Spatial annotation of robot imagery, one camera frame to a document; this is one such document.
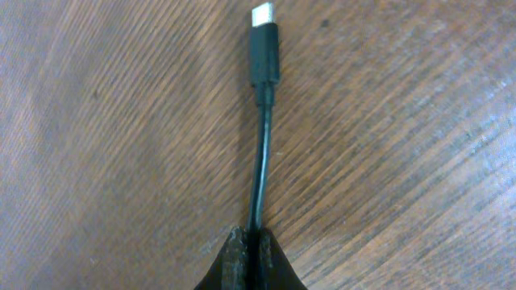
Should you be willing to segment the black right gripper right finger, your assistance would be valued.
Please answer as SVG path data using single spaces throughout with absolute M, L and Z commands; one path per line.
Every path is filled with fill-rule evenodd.
M 258 233 L 254 266 L 254 289 L 307 290 L 287 259 L 273 232 L 262 228 Z

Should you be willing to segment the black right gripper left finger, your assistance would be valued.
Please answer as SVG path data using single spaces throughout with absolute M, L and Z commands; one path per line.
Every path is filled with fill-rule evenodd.
M 246 230 L 234 227 L 215 261 L 195 290 L 245 290 L 248 274 L 248 236 Z

